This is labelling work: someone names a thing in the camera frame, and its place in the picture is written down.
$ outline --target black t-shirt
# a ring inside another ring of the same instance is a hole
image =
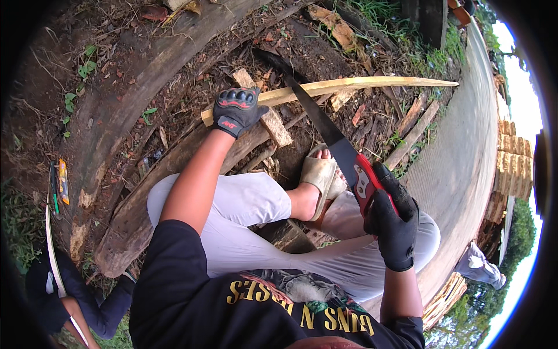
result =
[[[153,233],[129,331],[137,348],[284,348],[318,336],[369,348],[424,347],[421,318],[379,324],[320,275],[260,269],[210,279],[199,235],[180,221]]]

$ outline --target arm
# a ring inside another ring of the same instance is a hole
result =
[[[163,206],[160,222],[176,219],[201,234],[215,194],[219,170],[234,140],[221,130],[209,133],[176,179]]]
[[[407,190],[379,162],[372,168],[384,190],[376,190],[365,213],[364,230],[378,236],[378,247],[386,263],[380,321],[422,317],[422,299],[414,266],[419,209]],[[393,209],[387,193],[393,198]]]
[[[422,299],[414,267],[406,271],[386,268],[380,322],[401,317],[422,317]]]
[[[258,108],[259,89],[228,89],[213,106],[214,129],[176,179],[163,206],[159,222],[176,219],[198,234],[207,221],[219,170],[235,139],[269,111]]]
[[[89,326],[87,325],[87,322],[85,321],[85,318],[81,313],[81,309],[79,308],[78,301],[75,300],[75,298],[73,297],[63,297],[60,298],[60,301],[62,301],[62,304],[64,305],[64,308],[66,308],[66,311],[68,311],[68,314],[70,314],[70,316],[74,318],[76,323],[78,323],[79,329],[83,332],[85,339],[89,343],[89,348],[100,349],[100,346],[97,344],[97,342],[95,342],[95,339],[93,338],[93,335],[89,330]],[[80,334],[78,333],[78,330],[75,329],[74,324],[72,324],[70,320],[64,323],[64,327],[75,338],[77,338],[81,344],[85,345],[85,342],[83,341]]]

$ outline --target foot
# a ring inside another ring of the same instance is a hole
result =
[[[312,157],[317,157],[318,159],[331,159],[331,153],[327,149],[323,151],[318,150],[312,155]],[[341,179],[345,180],[345,177],[339,170],[336,174],[339,175]],[[312,219],[314,213],[316,212],[318,199],[320,198],[320,191],[315,186],[310,183],[302,182],[296,189],[287,191],[287,195],[291,198],[291,218],[296,218],[301,221],[308,221],[309,219]],[[323,215],[325,214],[325,211],[327,211],[329,205],[331,205],[331,200],[326,200],[320,218],[316,222],[307,223],[309,228],[314,228],[316,224],[321,227]]]

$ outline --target concrete road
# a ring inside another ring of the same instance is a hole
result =
[[[445,284],[484,216],[496,169],[498,114],[492,68],[484,41],[469,24],[466,63],[436,140],[403,179],[420,208],[440,227],[436,256],[418,274],[426,305]],[[364,307],[378,318],[381,297]]]

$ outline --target yellow package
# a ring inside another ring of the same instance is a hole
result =
[[[66,205],[70,204],[70,198],[68,197],[68,169],[66,168],[66,161],[60,159],[58,166],[58,184],[60,192],[60,197]]]

